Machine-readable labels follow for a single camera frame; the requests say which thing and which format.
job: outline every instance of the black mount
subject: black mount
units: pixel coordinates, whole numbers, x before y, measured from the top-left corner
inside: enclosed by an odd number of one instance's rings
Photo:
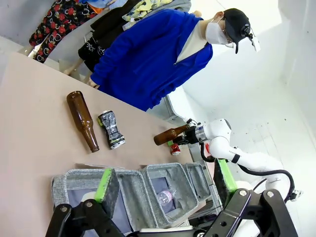
[[[242,219],[254,220],[262,237],[298,237],[282,196],[275,189],[262,194],[236,190],[204,237],[232,237]]]
[[[75,208],[69,204],[58,205],[50,220],[46,237],[82,237],[94,229],[99,237],[124,237],[108,217],[102,205],[88,199]]]

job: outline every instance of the clear plastic bottle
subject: clear plastic bottle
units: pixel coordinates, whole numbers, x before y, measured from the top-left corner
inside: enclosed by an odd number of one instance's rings
[[[166,206],[175,197],[176,191],[168,189],[157,194],[158,201],[162,206]]]

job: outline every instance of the blue jacket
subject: blue jacket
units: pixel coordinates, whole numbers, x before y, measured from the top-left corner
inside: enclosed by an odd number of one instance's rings
[[[210,44],[176,63],[187,38],[202,18],[162,10],[123,32],[101,57],[91,79],[99,90],[146,111],[204,68]]]

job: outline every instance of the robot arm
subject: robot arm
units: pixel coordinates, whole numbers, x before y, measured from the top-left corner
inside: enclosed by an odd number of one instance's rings
[[[249,154],[239,148],[231,147],[231,131],[227,120],[217,119],[207,125],[196,127],[195,140],[199,140],[199,142],[209,140],[209,152],[212,157],[227,159],[252,171],[266,172],[283,169],[282,163],[269,155]],[[273,174],[267,175],[265,178],[267,179],[266,189],[277,189],[285,199],[290,187],[288,177],[284,174]]]
[[[252,171],[266,172],[283,169],[283,165],[279,160],[263,153],[248,154],[240,149],[233,148],[225,137],[215,137],[212,139],[209,151],[215,158],[227,159]],[[266,189],[277,189],[283,199],[287,197],[290,182],[286,175],[273,174],[267,175],[265,178],[267,179]]]

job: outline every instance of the wooden table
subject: wooden table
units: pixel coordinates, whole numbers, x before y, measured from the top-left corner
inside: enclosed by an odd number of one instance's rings
[[[91,153],[77,131],[66,96],[80,90],[91,116],[113,110],[126,144],[110,150],[94,123],[100,150]],[[43,237],[52,214],[51,178],[90,163],[138,169],[192,162],[185,147],[172,156],[153,137],[172,127],[137,108],[26,56],[11,55],[0,88],[0,236]]]

